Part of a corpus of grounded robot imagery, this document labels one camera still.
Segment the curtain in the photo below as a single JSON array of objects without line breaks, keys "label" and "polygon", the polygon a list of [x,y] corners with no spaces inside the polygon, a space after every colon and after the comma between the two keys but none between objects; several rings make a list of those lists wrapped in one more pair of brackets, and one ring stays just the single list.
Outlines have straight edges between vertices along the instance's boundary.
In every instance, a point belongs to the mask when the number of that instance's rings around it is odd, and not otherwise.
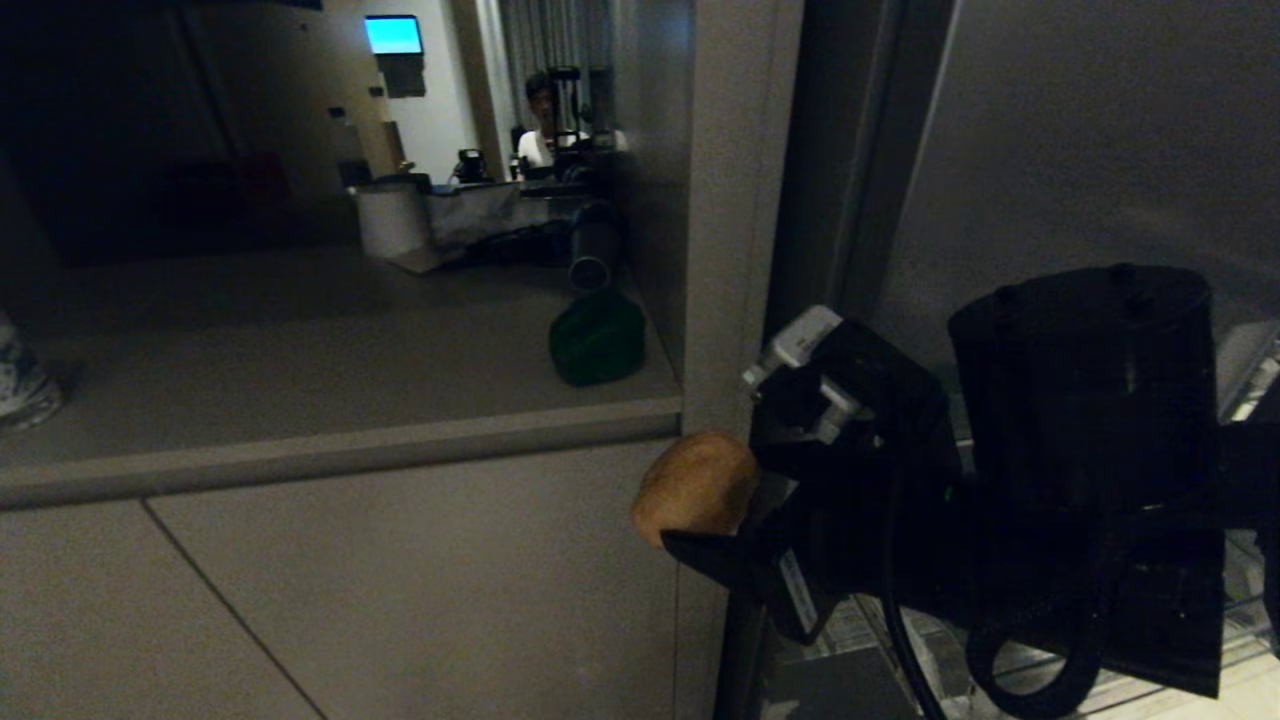
[{"label": "curtain", "polygon": [[[607,63],[609,31],[605,3],[607,0],[498,0],[511,76],[511,101],[521,124],[527,128],[538,127],[529,111],[525,81],[554,65],[573,65],[582,72],[579,102],[586,104],[591,96],[589,69]],[[559,123],[561,127],[573,124],[570,97],[564,94],[561,97]],[[590,132],[585,120],[582,129]]]}]

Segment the gray panel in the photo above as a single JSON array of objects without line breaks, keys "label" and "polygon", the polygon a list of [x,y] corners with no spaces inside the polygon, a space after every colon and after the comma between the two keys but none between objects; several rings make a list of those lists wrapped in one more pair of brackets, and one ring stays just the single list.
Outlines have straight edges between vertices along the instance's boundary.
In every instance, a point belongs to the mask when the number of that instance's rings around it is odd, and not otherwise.
[{"label": "gray panel", "polygon": [[810,305],[838,302],[879,120],[896,5],[847,0],[805,6],[765,336]]},{"label": "gray panel", "polygon": [[874,314],[927,365],[1000,284],[1204,273],[1219,331],[1280,314],[1280,5],[964,3]]},{"label": "gray panel", "polygon": [[627,252],[677,377],[685,372],[691,0],[614,0],[616,102]]},{"label": "gray panel", "polygon": [[667,442],[151,501],[330,720],[672,714]]},{"label": "gray panel", "polygon": [[0,717],[319,720],[136,502],[0,515]]}]

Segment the white shirt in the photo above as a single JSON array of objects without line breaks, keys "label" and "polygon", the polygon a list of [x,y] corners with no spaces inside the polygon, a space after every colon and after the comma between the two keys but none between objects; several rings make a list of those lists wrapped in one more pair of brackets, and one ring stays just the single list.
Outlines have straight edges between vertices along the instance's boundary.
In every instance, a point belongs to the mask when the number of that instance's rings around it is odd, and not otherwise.
[{"label": "white shirt", "polygon": [[[577,137],[579,140],[585,140],[588,136],[585,132],[579,132]],[[573,145],[573,137],[567,135],[559,136],[557,141],[561,147]],[[520,136],[520,146],[516,149],[516,155],[529,160],[530,168],[549,168],[556,164],[556,158],[543,141],[543,133],[536,129]]]}]

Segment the potato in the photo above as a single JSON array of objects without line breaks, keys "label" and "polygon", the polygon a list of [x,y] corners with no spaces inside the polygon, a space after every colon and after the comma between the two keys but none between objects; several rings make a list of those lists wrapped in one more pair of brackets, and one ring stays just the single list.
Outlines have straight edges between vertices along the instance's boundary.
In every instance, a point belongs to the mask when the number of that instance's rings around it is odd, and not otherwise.
[{"label": "potato", "polygon": [[723,432],[677,441],[644,477],[631,505],[631,523],[649,544],[662,530],[733,534],[760,483],[751,450]]}]

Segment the person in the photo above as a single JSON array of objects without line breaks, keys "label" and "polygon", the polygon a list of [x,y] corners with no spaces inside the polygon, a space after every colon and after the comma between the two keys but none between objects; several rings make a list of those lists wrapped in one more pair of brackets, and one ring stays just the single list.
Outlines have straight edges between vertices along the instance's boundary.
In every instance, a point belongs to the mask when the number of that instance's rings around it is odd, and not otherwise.
[{"label": "person", "polygon": [[[530,168],[549,168],[556,164],[556,142],[561,147],[571,146],[573,136],[557,137],[556,118],[559,115],[559,91],[547,73],[534,73],[525,82],[525,99],[529,100],[529,110],[538,118],[538,129],[531,129],[520,136],[516,155],[529,161]],[[586,133],[579,132],[579,138],[585,138]]]}]

